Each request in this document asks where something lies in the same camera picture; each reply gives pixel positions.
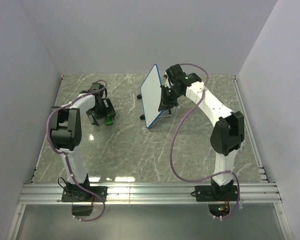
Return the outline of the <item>green whiteboard eraser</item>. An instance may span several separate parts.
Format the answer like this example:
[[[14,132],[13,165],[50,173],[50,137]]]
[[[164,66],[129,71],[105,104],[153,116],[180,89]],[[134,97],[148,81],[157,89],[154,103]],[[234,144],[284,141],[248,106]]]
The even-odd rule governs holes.
[[[105,124],[107,126],[111,126],[113,124],[113,119],[112,119],[112,116],[111,115],[108,115],[106,118],[105,118]]]

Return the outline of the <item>blue framed whiteboard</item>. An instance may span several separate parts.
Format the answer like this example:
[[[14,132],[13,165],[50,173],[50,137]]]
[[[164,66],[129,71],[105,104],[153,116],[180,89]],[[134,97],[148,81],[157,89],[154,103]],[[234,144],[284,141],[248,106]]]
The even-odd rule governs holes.
[[[159,110],[162,85],[158,65],[154,64],[140,87],[142,108],[147,129],[151,128],[163,113],[163,110]]]

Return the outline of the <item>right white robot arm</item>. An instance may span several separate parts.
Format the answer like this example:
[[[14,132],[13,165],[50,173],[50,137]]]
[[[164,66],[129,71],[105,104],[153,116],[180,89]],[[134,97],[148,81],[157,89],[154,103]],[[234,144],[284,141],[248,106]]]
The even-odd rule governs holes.
[[[225,199],[234,184],[233,167],[238,149],[245,140],[245,119],[240,112],[225,106],[196,73],[187,74],[181,64],[165,71],[166,83],[161,85],[159,110],[168,110],[178,105],[178,98],[185,96],[194,102],[210,120],[213,130],[210,144],[215,151],[215,167],[209,177],[207,197],[216,201]]]

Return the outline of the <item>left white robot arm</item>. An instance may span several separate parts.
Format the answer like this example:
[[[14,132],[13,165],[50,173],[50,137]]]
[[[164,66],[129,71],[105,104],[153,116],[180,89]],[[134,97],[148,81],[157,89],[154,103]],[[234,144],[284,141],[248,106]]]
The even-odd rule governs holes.
[[[116,112],[108,98],[107,85],[105,80],[98,80],[67,104],[51,107],[46,123],[47,141],[52,150],[61,156],[66,169],[63,192],[79,201],[86,201],[93,195],[79,150],[81,117],[87,115],[92,126],[98,126],[98,121],[102,119],[107,126],[113,124]]]

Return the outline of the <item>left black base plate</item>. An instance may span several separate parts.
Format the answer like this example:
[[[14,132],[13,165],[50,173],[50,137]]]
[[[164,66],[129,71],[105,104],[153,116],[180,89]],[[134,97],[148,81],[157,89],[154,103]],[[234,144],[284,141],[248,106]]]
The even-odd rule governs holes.
[[[105,202],[107,198],[108,188],[106,186],[90,186],[88,190],[95,195],[98,195]],[[79,203],[79,202],[101,202],[101,200],[91,193],[88,193],[76,185],[72,189],[63,191],[61,201],[64,203]]]

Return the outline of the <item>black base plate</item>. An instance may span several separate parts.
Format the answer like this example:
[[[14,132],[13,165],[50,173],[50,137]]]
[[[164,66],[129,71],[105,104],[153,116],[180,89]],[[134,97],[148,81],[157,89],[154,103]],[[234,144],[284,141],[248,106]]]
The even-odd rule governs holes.
[[[88,190],[95,195],[98,195],[105,202],[107,198],[108,188],[106,186],[90,186]],[[91,193],[88,193],[76,185],[72,189],[63,191],[61,201],[64,203],[79,203],[79,202],[101,202],[101,200]]]
[[[197,185],[190,194],[197,202],[236,201],[240,191],[236,185]]]

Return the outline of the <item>aluminium right side rail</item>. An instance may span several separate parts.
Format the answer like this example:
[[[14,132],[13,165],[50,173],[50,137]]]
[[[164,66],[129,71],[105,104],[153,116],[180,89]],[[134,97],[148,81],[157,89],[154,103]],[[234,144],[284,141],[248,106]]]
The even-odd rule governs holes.
[[[247,112],[246,112],[246,109],[245,109],[245,105],[244,105],[244,102],[243,102],[243,99],[242,99],[242,96],[241,96],[241,93],[240,93],[240,90],[239,90],[237,76],[236,75],[231,75],[231,80],[233,82],[233,86],[234,86],[234,89],[235,89],[235,92],[236,92],[236,95],[237,95],[237,98],[238,98],[240,109],[241,109],[241,111],[244,115],[245,127],[247,129],[249,141],[251,143],[253,154],[254,154],[254,157],[255,157],[255,160],[256,160],[256,163],[257,163],[257,168],[258,168],[258,172],[259,172],[259,175],[260,175],[260,178],[261,178],[261,182],[268,183],[269,180],[268,180],[268,177],[266,175],[266,171],[265,171],[265,168],[263,166],[263,163],[262,163],[259,151],[258,151],[258,147],[257,147],[256,141],[255,141],[254,135],[253,135],[253,131],[252,131],[252,128],[251,128],[251,125],[250,125],[250,121],[249,121],[249,118],[248,118],[248,115],[247,115]]]

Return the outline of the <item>aluminium rail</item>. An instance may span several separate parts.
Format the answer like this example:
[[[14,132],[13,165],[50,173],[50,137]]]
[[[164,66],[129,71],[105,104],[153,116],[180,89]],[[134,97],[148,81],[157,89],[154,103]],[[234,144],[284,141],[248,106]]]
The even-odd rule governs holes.
[[[258,151],[258,147],[257,147],[256,141],[255,141],[254,135],[253,135],[253,131],[252,131],[252,128],[251,128],[251,125],[250,125],[250,121],[249,121],[249,118],[248,118],[248,115],[247,115],[247,112],[246,112],[246,109],[245,109],[245,105],[244,105],[244,102],[243,102],[243,99],[242,99],[242,96],[241,96],[241,93],[240,93],[240,90],[239,90],[237,76],[236,75],[231,75],[231,80],[233,82],[233,86],[234,86],[234,89],[235,89],[235,92],[236,92],[236,95],[237,95],[237,98],[238,98],[240,109],[241,109],[241,111],[244,115],[245,127],[247,129],[249,141],[251,143],[253,154],[254,154],[254,157],[255,157],[255,160],[256,160],[256,163],[257,163],[257,168],[258,168],[258,172],[259,172],[259,175],[260,175],[260,178],[261,178],[261,182],[268,183],[269,180],[268,180],[268,177],[266,175],[266,171],[265,171],[265,168],[263,166],[263,163],[262,163],[259,151]]]
[[[107,205],[192,205],[199,202],[194,197],[195,185],[186,182],[108,182],[96,183],[106,190]],[[243,204],[277,204],[282,202],[275,183],[257,182],[240,184],[240,201]],[[19,205],[89,205],[91,199],[79,201],[66,196],[58,184],[25,184],[21,190]]]

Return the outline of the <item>aluminium front rail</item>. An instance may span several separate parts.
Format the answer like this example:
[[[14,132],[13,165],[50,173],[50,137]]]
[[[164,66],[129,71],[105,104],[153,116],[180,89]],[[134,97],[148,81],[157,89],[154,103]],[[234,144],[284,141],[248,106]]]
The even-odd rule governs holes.
[[[192,205],[199,202],[194,197],[195,185],[186,182],[108,182],[96,183],[106,190],[107,205]],[[240,184],[240,201],[243,204],[277,204],[282,202],[275,183],[257,182]],[[66,196],[58,184],[25,184],[21,190],[19,205],[89,205],[91,199],[79,201]]]

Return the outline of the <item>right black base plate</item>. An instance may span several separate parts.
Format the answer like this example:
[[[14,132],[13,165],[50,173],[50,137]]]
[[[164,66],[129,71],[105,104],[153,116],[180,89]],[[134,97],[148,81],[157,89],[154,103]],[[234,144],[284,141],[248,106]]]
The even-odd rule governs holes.
[[[197,185],[190,194],[197,202],[236,201],[240,191],[236,185]]]

